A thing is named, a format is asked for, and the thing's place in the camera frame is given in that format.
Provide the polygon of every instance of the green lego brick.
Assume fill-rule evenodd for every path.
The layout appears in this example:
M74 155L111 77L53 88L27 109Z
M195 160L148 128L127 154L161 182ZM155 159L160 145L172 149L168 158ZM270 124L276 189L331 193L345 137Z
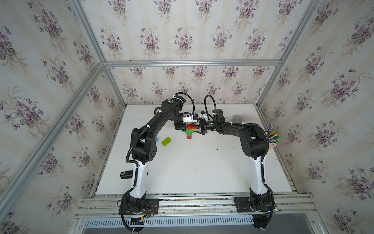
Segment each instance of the green lego brick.
M163 142L161 142L161 144L163 146L166 146L167 144L169 144L171 142L171 139L169 137L167 137Z

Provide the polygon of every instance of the red lego brick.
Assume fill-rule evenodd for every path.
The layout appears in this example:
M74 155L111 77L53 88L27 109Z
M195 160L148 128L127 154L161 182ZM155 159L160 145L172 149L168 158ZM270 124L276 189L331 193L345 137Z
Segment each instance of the red lego brick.
M187 130L189 130L189 129L197 129L197 127L194 127L194 126L191 126L191 125L187 124Z

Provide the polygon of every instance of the floral wallpaper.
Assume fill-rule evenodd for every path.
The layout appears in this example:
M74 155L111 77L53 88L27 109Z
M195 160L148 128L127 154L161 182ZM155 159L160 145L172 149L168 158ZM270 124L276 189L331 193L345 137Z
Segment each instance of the floral wallpaper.
M0 1L0 19L2 194L97 61L67 1ZM77 200L93 187L119 114L100 76L1 221L0 233L67 232Z
M188 93L195 103L202 103L207 94L217 103L255 103L273 69L269 66L116 67L112 71L129 104L160 104L176 92Z
M260 108L329 233L374 229L373 12L372 1L322 1Z
M309 4L309 0L81 2L106 60L279 58Z

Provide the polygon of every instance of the white tabletop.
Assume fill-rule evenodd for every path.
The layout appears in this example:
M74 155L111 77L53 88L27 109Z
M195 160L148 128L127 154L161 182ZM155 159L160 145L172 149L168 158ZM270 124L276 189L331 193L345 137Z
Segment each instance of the white tabletop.
M157 106L127 106L96 194L123 194L130 188L131 179L121 179L119 175L133 169L133 164L125 161L131 131L144 126ZM207 106L212 112L213 105ZM222 109L226 122L233 115L240 115L245 123L263 126L251 104L218 104L217 108ZM190 110L191 105L183 107L183 111ZM196 105L195 113L202 110L203 104ZM209 131L206 135L193 133L192 139L187 139L184 132L174 129L172 121L165 124L158 136L161 140L156 143L157 154L150 162L147 194L249 192L249 159L238 137ZM172 141L163 146L161 141L167 137ZM292 191L273 149L266 155L265 178L274 192Z

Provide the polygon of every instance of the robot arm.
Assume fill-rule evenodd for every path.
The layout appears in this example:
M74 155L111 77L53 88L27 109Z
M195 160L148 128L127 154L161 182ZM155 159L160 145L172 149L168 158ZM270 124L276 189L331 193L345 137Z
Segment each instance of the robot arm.
M142 128L135 128L131 133L131 146L126 156L127 163L134 163L132 184L121 200L121 207L125 202L128 208L134 213L141 213L145 206L146 196L146 177L148 173L149 162L156 155L157 147L155 138L161 128L168 120L174 121L176 130L186 130L186 120L189 119L179 112L182 110L185 99L181 96L173 96L170 100L162 102L161 107L155 109L155 116ZM217 131L220 134L229 134L240 138L240 143L245 155L249 157L249 167L251 171L251 188L249 204L255 212L269 212L269 217L259 215L254 217L256 228L265 228L269 222L273 209L274 199L271 189L266 185L264 178L264 157L269 149L269 142L265 132L257 124L239 124L225 122L221 109L213 111L213 121L206 118L207 113L201 112L197 121L196 114L192 113L191 119L194 119L198 125L197 128L206 134L208 130Z

